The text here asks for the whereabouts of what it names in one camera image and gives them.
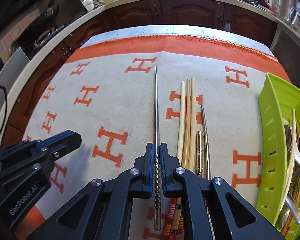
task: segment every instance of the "green plastic tray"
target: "green plastic tray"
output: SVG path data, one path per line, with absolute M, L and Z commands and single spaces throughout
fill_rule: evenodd
M 274 225 L 283 199 L 287 171 L 282 118 L 291 123 L 292 109 L 295 109 L 300 130 L 300 89 L 267 73 L 258 101 L 263 133 L 263 162 L 256 209 Z M 299 233 L 300 225 L 293 222 L 286 239 L 293 240 Z

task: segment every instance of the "wooden cabinet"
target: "wooden cabinet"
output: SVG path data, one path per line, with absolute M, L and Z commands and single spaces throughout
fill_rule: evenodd
M 270 48 L 277 24 L 273 21 L 231 4 L 225 5 L 223 26 L 229 20 L 233 33 L 259 41 Z
M 8 118 L 1 147 L 22 139 L 29 118 L 51 79 L 71 55 L 61 42 L 41 62 L 20 92 Z
M 92 36 L 110 31 L 110 23 L 106 13 L 101 13 L 77 28 L 64 39 L 71 53 L 80 48 Z
M 161 0 L 164 24 L 222 29 L 224 3 L 212 0 Z
M 162 24 L 160 0 L 143 0 L 120 5 L 106 11 L 113 30 Z

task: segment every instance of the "bamboo chopstick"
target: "bamboo chopstick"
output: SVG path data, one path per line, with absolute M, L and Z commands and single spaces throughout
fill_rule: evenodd
M 178 147 L 177 147 L 177 158 L 179 162 L 182 163 L 182 152 L 183 152 L 183 141 L 184 141 L 184 133 L 185 133 L 185 82 L 181 83 L 181 100 L 180 100 L 180 122 L 179 122 L 179 138 L 178 138 Z
M 183 155 L 181 167 L 188 168 L 189 163 L 189 147 L 190 147 L 190 127 L 191 127 L 191 104 L 190 104 L 190 79 L 187 79 L 187 104 L 186 104 L 186 129 L 185 129 L 185 141 L 183 146 Z
M 291 141 L 290 160 L 289 160 L 289 165 L 288 165 L 288 169 L 287 169 L 287 177 L 286 177 L 286 183 L 285 183 L 286 187 L 285 187 L 285 190 L 284 190 L 280 211 L 283 208 L 284 202 L 285 202 L 287 194 L 289 192 L 289 186 L 290 186 L 290 183 L 291 183 L 293 167 L 294 167 L 295 149 L 296 149 L 296 146 L 297 146 L 297 144 L 296 144 L 296 111 L 295 111 L 295 109 L 292 110 L 292 131 L 291 131 L 291 135 L 292 135 L 292 141 Z
M 189 163 L 188 170 L 196 173 L 195 164 L 195 133 L 196 133 L 196 111 L 195 111 L 195 78 L 191 78 L 191 129 L 190 129 L 190 149 L 189 149 Z

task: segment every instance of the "table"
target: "table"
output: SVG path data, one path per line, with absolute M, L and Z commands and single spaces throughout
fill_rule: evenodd
M 252 205 L 262 168 L 257 96 L 265 72 L 288 80 L 263 44 L 223 31 L 182 25 L 141 26 L 92 37 L 61 67 L 38 102 L 25 138 L 64 130 L 82 145 L 56 161 L 51 188 L 28 214 L 37 227 L 94 178 L 113 179 L 153 141 L 154 66 L 158 68 L 160 141 L 176 155 L 180 84 L 196 78 L 197 129 L 205 108 L 211 176 L 223 177 Z M 162 197 L 162 213 L 170 200 Z M 129 239 L 160 239 L 153 202 L 133 204 Z

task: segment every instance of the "green utensil holder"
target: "green utensil holder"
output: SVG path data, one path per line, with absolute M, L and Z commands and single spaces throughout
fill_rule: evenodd
M 291 123 L 292 109 L 295 109 L 300 131 L 300 89 L 267 73 L 258 102 L 263 133 L 263 161 L 256 209 L 274 225 L 283 199 L 287 171 L 287 149 L 282 118 Z M 286 239 L 293 240 L 299 233 L 300 225 L 292 222 Z

